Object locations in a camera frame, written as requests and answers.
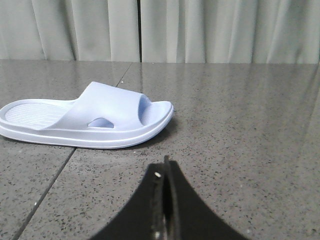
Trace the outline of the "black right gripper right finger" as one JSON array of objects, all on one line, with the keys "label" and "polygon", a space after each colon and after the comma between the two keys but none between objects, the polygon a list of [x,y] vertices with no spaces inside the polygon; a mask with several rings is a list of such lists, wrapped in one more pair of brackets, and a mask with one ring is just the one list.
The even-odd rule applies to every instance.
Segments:
[{"label": "black right gripper right finger", "polygon": [[199,197],[178,163],[164,157],[163,211],[168,240],[245,240]]}]

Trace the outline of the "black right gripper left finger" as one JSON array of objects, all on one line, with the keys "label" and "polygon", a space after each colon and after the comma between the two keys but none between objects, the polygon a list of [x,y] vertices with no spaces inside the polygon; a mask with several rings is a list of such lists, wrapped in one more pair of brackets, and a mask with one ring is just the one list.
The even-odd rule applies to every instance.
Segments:
[{"label": "black right gripper left finger", "polygon": [[152,163],[121,211],[92,240],[163,240],[164,165]]}]

